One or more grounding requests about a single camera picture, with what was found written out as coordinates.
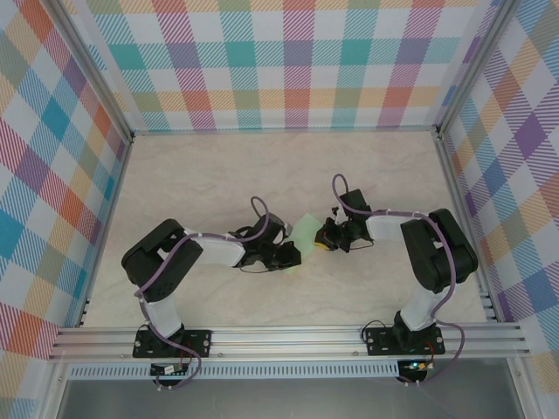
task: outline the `white vented panel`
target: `white vented panel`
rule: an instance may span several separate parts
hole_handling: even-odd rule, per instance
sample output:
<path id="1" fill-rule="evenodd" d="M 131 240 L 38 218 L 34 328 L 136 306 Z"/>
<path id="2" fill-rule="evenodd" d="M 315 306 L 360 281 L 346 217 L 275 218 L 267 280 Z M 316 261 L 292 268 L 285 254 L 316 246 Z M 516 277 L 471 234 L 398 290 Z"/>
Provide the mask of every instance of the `white vented panel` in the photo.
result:
<path id="1" fill-rule="evenodd" d="M 205 362 L 197 380 L 397 377 L 397 361 Z M 148 363 L 73 364 L 70 380 L 153 380 Z M 180 376 L 161 377 L 179 379 Z"/>

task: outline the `green object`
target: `green object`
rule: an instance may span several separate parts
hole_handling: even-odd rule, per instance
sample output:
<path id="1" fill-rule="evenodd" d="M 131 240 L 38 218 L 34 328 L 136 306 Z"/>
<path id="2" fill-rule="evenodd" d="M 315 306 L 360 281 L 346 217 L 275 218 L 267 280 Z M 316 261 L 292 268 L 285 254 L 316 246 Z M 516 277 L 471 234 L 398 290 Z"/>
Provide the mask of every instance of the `green object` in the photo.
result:
<path id="1" fill-rule="evenodd" d="M 287 241 L 295 242 L 295 247 L 300 251 L 301 261 L 304 261 L 314 250 L 314 237 L 321 227 L 322 223 L 310 214 L 305 214 L 301 220 L 294 225 L 291 236 L 289 236 Z M 295 269 L 297 269 L 297 266 L 287 268 L 285 269 L 285 273 L 291 273 Z"/>

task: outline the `plaid backdrop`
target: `plaid backdrop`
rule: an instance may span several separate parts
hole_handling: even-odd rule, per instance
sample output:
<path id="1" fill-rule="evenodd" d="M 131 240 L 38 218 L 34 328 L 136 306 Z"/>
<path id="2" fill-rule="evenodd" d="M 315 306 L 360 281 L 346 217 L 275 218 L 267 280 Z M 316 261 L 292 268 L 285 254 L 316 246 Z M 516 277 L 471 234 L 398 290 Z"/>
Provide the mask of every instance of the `plaid backdrop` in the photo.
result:
<path id="1" fill-rule="evenodd" d="M 66 0 L 66 8 L 131 125 L 169 131 L 430 126 L 498 1 L 477 34 L 481 20 L 472 28 L 471 18 L 490 3 Z"/>
<path id="2" fill-rule="evenodd" d="M 0 418 L 31 414 L 97 253 L 124 140 L 38 0 L 0 0 Z"/>
<path id="3" fill-rule="evenodd" d="M 524 0 L 449 149 L 507 320 L 559 410 L 559 1 Z"/>

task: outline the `colorful checkered pattern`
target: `colorful checkered pattern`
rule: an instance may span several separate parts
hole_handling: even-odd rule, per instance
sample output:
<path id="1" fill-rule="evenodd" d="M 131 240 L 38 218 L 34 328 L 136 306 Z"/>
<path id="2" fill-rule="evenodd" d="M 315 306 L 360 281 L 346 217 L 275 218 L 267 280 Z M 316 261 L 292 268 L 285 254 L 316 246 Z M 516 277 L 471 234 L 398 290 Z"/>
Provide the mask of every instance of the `colorful checkered pattern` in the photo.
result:
<path id="1" fill-rule="evenodd" d="M 446 110 L 448 109 L 448 106 L 450 105 L 452 98 L 456 93 L 456 89 L 458 89 L 458 87 L 462 83 L 462 80 L 464 79 L 468 70 L 470 69 L 472 58 L 474 57 L 477 50 L 480 48 L 481 40 L 485 37 L 487 30 L 491 26 L 491 23 L 493 22 L 493 19 L 495 18 L 495 15 L 501 3 L 502 0 L 491 1 L 491 5 L 487 9 L 486 15 L 483 17 L 483 21 L 481 22 L 481 25 L 478 28 L 475 37 L 473 37 L 473 41 L 470 44 L 470 47 L 468 48 L 468 51 L 464 56 L 464 59 L 462 59 L 462 63 L 460 63 L 459 70 L 456 72 L 456 75 L 452 80 L 451 87 L 450 89 L 448 89 L 448 92 L 446 93 L 445 100 L 443 100 L 443 105 L 439 108 L 437 112 L 437 117 L 435 118 L 435 123 L 433 124 L 433 126 L 440 126 L 440 123 L 443 117 L 445 116 Z"/>
<path id="2" fill-rule="evenodd" d="M 451 129 L 507 320 L 537 354 L 559 410 L 559 2 L 524 0 Z"/>
<path id="3" fill-rule="evenodd" d="M 150 131 L 430 126 L 479 0 L 86 0 Z M 108 45 L 133 101 L 101 57 Z"/>
<path id="4" fill-rule="evenodd" d="M 125 141 L 39 1 L 0 10 L 0 417 L 19 419 L 79 309 Z"/>

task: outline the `aluminum rail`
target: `aluminum rail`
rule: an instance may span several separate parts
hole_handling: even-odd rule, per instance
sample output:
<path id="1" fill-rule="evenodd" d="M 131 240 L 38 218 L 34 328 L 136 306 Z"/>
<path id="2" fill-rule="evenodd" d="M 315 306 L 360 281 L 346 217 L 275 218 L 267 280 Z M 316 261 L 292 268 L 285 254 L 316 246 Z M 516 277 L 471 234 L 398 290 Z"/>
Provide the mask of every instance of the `aluminum rail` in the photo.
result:
<path id="1" fill-rule="evenodd" d="M 466 345 L 462 358 L 529 356 L 528 344 L 516 323 L 468 323 L 461 326 L 466 331 Z M 441 329 L 446 354 L 438 355 L 438 358 L 449 359 L 458 348 L 459 332 L 450 327 Z M 205 359 L 205 362 L 414 358 L 411 355 L 369 357 L 365 344 L 361 341 L 361 326 L 214 327 L 211 330 L 213 334 L 210 357 Z M 137 362 L 139 360 L 131 355 L 136 331 L 135 327 L 60 329 L 52 349 L 51 361 Z"/>

